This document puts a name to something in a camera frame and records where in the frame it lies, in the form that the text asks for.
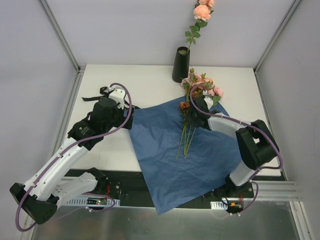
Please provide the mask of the pink orange flower bunch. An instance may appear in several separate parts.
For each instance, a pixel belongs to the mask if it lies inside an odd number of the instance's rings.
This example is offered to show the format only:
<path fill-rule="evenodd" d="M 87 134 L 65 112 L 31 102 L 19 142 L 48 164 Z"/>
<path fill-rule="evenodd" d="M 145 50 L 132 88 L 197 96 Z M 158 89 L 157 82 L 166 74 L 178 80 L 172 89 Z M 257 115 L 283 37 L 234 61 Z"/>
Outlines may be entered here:
<path fill-rule="evenodd" d="M 206 77 L 205 73 L 196 73 L 194 68 L 189 70 L 180 85 L 185 91 L 185 98 L 178 106 L 182 115 L 182 133 L 176 156 L 178 157 L 183 149 L 183 157 L 186 158 L 196 129 L 200 126 L 200 121 L 197 119 L 200 114 L 194 109 L 193 104 L 199 105 L 199 101 L 205 100 L 207 107 L 203 110 L 207 112 L 211 107 L 218 105 L 224 96 L 224 91 L 216 86 L 213 78 Z"/>

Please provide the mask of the blue wrapping paper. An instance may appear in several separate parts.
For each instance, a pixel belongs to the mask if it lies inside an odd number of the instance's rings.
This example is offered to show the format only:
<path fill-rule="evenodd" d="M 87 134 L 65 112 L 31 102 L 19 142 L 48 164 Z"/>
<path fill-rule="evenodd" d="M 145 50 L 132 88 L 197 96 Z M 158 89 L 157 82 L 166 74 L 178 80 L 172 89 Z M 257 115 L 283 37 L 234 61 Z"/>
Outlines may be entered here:
<path fill-rule="evenodd" d="M 241 162 L 237 140 L 221 132 L 188 127 L 183 97 L 136 109 L 129 136 L 159 215 L 225 184 Z"/>

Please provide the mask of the peach rose stem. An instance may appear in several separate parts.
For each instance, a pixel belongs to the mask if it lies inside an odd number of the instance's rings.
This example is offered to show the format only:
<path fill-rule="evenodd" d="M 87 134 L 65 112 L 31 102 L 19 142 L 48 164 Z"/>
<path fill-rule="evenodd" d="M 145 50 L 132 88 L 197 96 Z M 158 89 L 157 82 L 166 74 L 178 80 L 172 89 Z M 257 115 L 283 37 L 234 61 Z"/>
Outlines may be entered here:
<path fill-rule="evenodd" d="M 211 18 L 211 14 L 215 11 L 215 1 L 214 0 L 198 0 L 194 5 L 193 17 L 195 23 L 189 26 L 189 30 L 185 32 L 188 47 L 186 52 L 190 52 L 192 44 L 196 44 L 196 39 L 200 38 L 200 30 L 208 25 L 208 20 Z"/>

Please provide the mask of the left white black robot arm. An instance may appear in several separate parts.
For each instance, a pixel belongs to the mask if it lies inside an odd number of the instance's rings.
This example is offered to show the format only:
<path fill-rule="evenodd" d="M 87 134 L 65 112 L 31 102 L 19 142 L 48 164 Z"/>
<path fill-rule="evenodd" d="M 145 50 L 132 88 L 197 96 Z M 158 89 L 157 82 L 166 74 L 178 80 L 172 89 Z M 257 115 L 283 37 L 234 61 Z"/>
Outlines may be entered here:
<path fill-rule="evenodd" d="M 19 223 L 20 210 L 35 222 L 47 222 L 64 203 L 89 193 L 102 194 L 107 177 L 97 168 L 86 170 L 81 176 L 59 184 L 70 168 L 86 155 L 105 136 L 125 128 L 131 129 L 134 108 L 132 102 L 103 97 L 93 110 L 75 123 L 59 150 L 32 178 L 25 183 L 14 183 L 9 191 L 18 204 L 15 223 Z"/>

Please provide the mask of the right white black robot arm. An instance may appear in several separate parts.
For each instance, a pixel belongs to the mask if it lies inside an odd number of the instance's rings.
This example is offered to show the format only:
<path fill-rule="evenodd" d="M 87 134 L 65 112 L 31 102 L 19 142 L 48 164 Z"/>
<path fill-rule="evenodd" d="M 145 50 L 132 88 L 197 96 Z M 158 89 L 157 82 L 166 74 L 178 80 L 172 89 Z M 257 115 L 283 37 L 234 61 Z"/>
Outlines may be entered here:
<path fill-rule="evenodd" d="M 190 123 L 236 139 L 241 161 L 226 176 L 225 184 L 215 192 L 219 197 L 237 197 L 266 163 L 280 155 L 276 141 L 263 120 L 247 123 L 219 111 L 210 112 L 204 97 L 192 98 L 189 104 L 190 111 L 186 119 Z"/>

